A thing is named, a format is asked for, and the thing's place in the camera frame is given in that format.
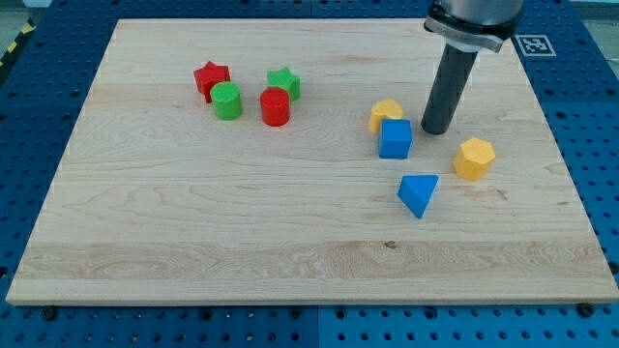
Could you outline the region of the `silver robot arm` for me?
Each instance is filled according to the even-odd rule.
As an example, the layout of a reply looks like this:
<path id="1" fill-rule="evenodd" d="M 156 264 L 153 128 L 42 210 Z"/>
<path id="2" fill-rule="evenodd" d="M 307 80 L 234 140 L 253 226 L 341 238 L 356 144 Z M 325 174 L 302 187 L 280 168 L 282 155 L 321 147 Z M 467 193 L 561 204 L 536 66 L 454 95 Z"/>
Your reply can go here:
<path id="1" fill-rule="evenodd" d="M 523 0 L 434 0 L 424 28 L 445 39 L 441 60 L 430 90 L 422 129 L 445 133 L 478 53 L 499 52 L 516 30 Z"/>

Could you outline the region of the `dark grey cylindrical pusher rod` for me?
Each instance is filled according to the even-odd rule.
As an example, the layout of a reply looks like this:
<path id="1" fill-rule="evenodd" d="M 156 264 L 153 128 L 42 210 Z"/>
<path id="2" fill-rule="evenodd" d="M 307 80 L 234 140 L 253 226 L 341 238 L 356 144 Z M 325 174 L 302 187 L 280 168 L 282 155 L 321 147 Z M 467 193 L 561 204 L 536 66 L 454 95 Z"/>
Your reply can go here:
<path id="1" fill-rule="evenodd" d="M 477 55 L 445 45 L 421 121 L 425 132 L 439 135 L 449 129 Z"/>

